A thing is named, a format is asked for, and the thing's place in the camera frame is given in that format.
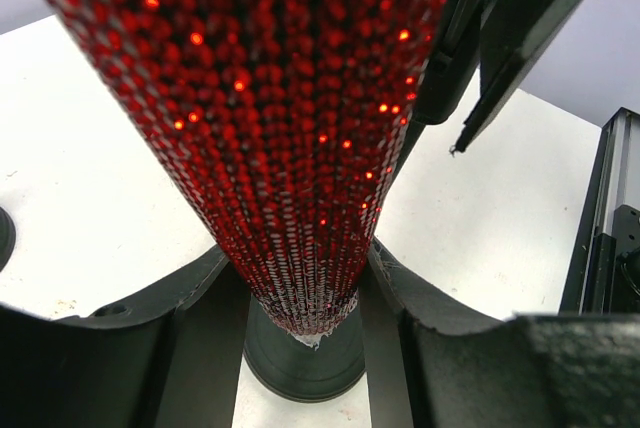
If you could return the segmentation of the black round-base clip stand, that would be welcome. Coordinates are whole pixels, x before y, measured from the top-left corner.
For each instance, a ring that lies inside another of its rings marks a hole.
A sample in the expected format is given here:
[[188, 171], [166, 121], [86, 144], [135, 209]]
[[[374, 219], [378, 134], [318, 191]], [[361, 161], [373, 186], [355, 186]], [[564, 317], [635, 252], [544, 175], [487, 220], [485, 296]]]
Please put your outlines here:
[[[449, 0], [435, 45], [422, 71], [418, 108], [400, 150], [402, 167], [428, 125], [441, 124], [457, 108], [480, 62], [481, 15], [488, 0]], [[270, 391], [314, 403], [348, 391], [364, 374], [360, 313], [353, 310], [333, 334], [309, 347], [269, 319], [258, 301], [249, 305], [244, 358]]]

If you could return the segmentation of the red glitter microphone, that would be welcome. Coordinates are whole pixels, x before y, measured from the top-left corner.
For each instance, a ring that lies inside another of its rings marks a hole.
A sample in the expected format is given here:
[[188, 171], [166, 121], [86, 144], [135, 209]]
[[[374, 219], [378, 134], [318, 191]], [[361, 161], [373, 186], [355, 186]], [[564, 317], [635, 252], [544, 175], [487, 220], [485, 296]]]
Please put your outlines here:
[[46, 0], [268, 318], [356, 285], [447, 0]]

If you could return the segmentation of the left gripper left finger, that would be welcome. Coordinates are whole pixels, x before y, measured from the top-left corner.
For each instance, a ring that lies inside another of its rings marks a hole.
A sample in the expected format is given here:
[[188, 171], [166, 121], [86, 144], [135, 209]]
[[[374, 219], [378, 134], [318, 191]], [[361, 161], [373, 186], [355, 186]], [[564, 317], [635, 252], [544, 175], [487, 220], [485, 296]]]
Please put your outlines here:
[[219, 248], [92, 315], [1, 311], [5, 427], [228, 427], [250, 295]]

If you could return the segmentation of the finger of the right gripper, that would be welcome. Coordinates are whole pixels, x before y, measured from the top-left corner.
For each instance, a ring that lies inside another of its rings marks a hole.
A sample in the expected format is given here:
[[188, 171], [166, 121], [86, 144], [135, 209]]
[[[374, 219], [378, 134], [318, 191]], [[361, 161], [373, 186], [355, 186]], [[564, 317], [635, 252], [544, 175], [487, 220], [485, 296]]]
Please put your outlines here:
[[453, 151], [491, 124], [583, 0], [495, 0], [480, 31], [480, 96]]

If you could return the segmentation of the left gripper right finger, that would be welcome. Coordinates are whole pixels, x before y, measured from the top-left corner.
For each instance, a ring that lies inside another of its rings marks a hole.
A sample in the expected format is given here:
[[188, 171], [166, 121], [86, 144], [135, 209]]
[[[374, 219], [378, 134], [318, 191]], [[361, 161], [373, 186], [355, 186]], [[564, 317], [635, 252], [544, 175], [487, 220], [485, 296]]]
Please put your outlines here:
[[635, 427], [634, 315], [500, 321], [374, 243], [359, 282], [376, 427]]

